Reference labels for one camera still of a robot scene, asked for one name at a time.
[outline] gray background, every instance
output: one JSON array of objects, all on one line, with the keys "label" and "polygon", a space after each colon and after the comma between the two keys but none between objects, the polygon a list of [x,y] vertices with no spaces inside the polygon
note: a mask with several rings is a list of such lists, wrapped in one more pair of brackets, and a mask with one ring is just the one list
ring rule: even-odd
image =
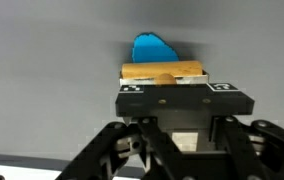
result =
[{"label": "gray background", "polygon": [[115,117],[121,64],[155,32],[284,127],[283,0],[0,1],[0,154],[71,160]]}]

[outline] yellow foam block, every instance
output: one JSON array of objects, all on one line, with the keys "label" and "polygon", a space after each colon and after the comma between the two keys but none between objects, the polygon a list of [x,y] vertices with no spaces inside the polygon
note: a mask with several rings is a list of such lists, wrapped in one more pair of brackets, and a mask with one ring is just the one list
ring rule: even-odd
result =
[{"label": "yellow foam block", "polygon": [[162,74],[173,77],[199,76],[202,75],[202,64],[199,61],[179,61],[122,65],[123,79],[156,78]]}]

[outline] blue object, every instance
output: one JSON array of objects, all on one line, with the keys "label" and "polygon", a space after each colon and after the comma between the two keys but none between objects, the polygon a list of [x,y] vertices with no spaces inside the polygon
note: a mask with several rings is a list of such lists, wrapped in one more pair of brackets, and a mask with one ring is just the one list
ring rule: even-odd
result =
[{"label": "blue object", "polygon": [[176,52],[155,34],[142,34],[135,38],[132,49],[133,63],[179,61]]}]

